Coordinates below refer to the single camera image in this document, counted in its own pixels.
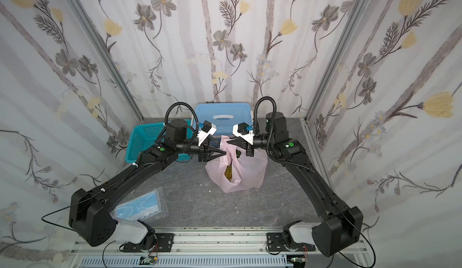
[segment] mounting plate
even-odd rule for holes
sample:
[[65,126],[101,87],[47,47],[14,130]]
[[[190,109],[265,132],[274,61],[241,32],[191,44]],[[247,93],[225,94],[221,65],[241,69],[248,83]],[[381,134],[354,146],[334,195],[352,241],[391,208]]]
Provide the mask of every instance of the mounting plate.
[[299,247],[294,249],[289,249],[286,247],[284,240],[282,239],[282,233],[267,233],[266,240],[268,243],[268,251],[270,252],[304,252],[305,249],[303,245],[306,246],[308,251],[316,251],[316,247],[310,244],[299,244]]
[[157,245],[158,252],[170,252],[172,250],[174,233],[159,233],[156,234],[159,245]]
[[[173,244],[174,233],[156,233],[155,234],[159,244],[157,245],[157,252],[170,252]],[[120,252],[138,253],[143,252],[144,247],[140,244],[134,244],[131,242],[122,244],[120,246]]]

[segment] metal vent grille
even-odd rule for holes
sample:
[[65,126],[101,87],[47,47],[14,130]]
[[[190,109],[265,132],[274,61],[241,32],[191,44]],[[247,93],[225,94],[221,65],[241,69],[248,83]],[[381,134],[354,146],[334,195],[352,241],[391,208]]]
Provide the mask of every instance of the metal vent grille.
[[[156,265],[140,265],[139,255],[106,256],[104,263],[108,268],[204,268],[204,267],[285,267],[286,255],[162,255]],[[85,256],[80,268],[104,267],[101,256]]]

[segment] blue plastic bin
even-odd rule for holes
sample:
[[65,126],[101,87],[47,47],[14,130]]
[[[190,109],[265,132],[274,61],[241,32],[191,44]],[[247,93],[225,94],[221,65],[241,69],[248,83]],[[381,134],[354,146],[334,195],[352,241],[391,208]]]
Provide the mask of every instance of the blue plastic bin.
[[199,122],[210,121],[217,126],[214,137],[232,135],[232,127],[242,122],[252,125],[252,112],[248,103],[201,103],[195,112]]
[[[191,124],[191,120],[185,120],[188,125]],[[141,151],[146,150],[151,145],[155,144],[157,136],[164,129],[163,122],[156,122],[152,124],[145,124],[135,126],[130,135],[130,141],[128,141],[127,153],[125,154],[125,161],[127,163],[134,163],[138,158],[138,154]],[[187,138],[191,138],[193,132],[188,129],[186,133]],[[188,154],[179,154],[177,161],[185,162],[189,161],[191,156]]]

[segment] bin handle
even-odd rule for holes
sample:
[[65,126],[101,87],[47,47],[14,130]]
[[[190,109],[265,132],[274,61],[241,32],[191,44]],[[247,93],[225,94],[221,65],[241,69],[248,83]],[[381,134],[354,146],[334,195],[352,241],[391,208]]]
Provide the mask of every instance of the bin handle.
[[234,115],[214,115],[213,118],[226,120],[234,118]]

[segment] floral wallpaper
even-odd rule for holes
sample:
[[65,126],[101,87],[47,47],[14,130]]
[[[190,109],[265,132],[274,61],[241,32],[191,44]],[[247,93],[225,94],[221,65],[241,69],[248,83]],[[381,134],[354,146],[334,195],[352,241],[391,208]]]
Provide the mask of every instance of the floral wallpaper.
[[80,1],[145,117],[266,95],[304,117],[356,0]]
[[370,0],[309,120],[379,267],[462,260],[461,4]]
[[66,0],[0,13],[0,262],[61,267],[77,234],[41,217],[116,174],[137,120]]

